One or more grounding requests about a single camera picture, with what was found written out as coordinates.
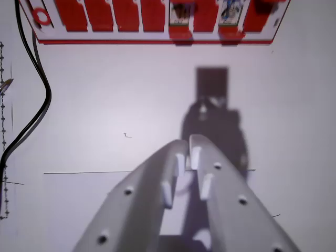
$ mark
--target wire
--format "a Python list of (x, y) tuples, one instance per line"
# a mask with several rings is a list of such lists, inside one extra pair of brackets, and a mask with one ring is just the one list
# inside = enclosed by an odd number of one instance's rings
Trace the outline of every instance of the wire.
[[(23, 27), (22, 27), (22, 21), (21, 21), (21, 15), (20, 15), (20, 6), (19, 1), (15, 0), (15, 14), (16, 14), (16, 21), (17, 26), (19, 29), (20, 37), (22, 40), (23, 45), (26, 48), (26, 51), (30, 57), (30, 60), (32, 61), (36, 71), (38, 72), (44, 87), (46, 89), (46, 98), (41, 106), (41, 108), (37, 111), (37, 113), (34, 115), (34, 117), (31, 119), (31, 121), (23, 128), (23, 130), (19, 133), (19, 135), (14, 139), (14, 141), (7, 147), (7, 149), (4, 151), (1, 160), (0, 160), (0, 172), (1, 172), (1, 178), (3, 177), (4, 170), (6, 168), (6, 161), (9, 158), (9, 156), (12, 154), (12, 152), (22, 144), (27, 137), (34, 131), (34, 129), (39, 125), (43, 117), (45, 116), (46, 112), (48, 111), (48, 108), (51, 103), (51, 88), (48, 82), (48, 79), (44, 73), (43, 67), (41, 65), (41, 61), (39, 59), (37, 46), (36, 46), (36, 37), (33, 32), (33, 46), (34, 46), (34, 53), (36, 60), (33, 56), (33, 53), (31, 52), (29, 45), (27, 43)], [(2, 194), (2, 180), (0, 180), (0, 193)]]

